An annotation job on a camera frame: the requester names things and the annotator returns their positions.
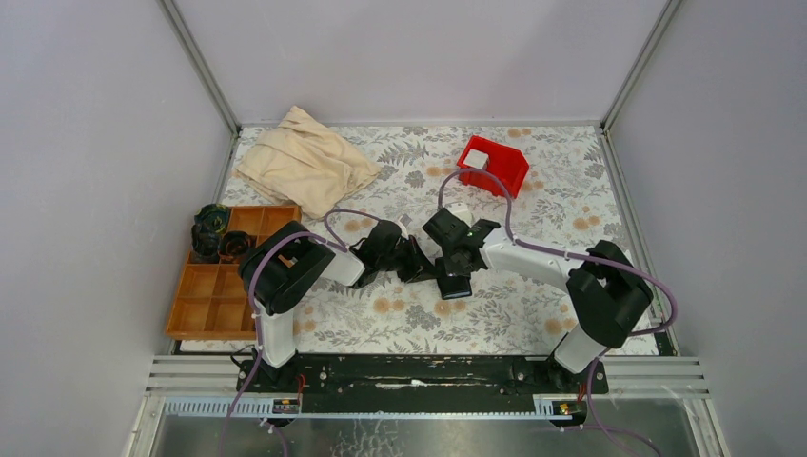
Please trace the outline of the black leather card holder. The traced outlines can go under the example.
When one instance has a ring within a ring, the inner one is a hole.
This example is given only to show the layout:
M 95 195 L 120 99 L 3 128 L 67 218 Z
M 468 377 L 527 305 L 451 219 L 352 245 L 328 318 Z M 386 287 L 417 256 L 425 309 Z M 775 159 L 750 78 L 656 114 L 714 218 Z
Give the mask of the black leather card holder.
M 469 275 L 450 275 L 442 257 L 435 260 L 436 282 L 443 300 L 470 297 L 473 294 Z

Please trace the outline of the stack of credit cards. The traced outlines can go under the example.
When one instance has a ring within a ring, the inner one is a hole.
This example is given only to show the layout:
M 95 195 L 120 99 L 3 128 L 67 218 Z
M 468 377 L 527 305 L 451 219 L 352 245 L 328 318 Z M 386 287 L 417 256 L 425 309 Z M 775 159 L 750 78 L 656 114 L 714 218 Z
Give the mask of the stack of credit cards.
M 489 155 L 477 149 L 470 149 L 465 155 L 463 163 L 469 168 L 486 170 L 489 164 Z

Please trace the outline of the red plastic bin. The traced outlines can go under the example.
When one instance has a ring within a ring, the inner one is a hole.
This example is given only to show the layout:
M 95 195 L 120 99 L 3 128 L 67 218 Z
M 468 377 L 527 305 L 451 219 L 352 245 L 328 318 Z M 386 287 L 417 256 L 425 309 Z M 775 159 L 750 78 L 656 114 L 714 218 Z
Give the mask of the red plastic bin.
M 473 135 L 457 160 L 459 169 L 473 169 L 463 163 L 463 159 L 470 149 L 477 149 L 489 155 L 489 164 L 484 171 L 498 178 L 510 196 L 516 199 L 529 171 L 529 164 L 523 153 L 519 149 Z

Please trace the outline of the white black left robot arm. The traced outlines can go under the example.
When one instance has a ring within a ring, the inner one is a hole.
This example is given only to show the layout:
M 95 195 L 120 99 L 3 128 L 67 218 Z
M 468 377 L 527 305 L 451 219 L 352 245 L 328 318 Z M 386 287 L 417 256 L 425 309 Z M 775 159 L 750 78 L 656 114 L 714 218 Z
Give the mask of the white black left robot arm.
M 256 319 L 259 379 L 274 391 L 294 382 L 293 309 L 318 280 L 363 288 L 380 272 L 393 272 L 405 284 L 438 276 L 416 239 L 387 220 L 345 250 L 327 245 L 296 221 L 251 248 L 238 265 L 238 275 Z

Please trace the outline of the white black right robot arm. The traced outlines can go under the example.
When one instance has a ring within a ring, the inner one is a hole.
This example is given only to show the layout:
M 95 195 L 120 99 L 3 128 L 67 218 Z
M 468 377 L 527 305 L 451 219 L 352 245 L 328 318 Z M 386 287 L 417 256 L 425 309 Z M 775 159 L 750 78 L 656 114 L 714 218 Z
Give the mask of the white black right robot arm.
M 583 371 L 611 348 L 621 348 L 654 294 L 614 243 L 601 240 L 584 254 L 539 246 L 507 227 L 480 219 L 472 225 L 440 209 L 423 231 L 442 251 L 450 275 L 481 269 L 536 279 L 568 294 L 578 322 L 556 345 L 545 370 L 554 390 L 568 392 Z

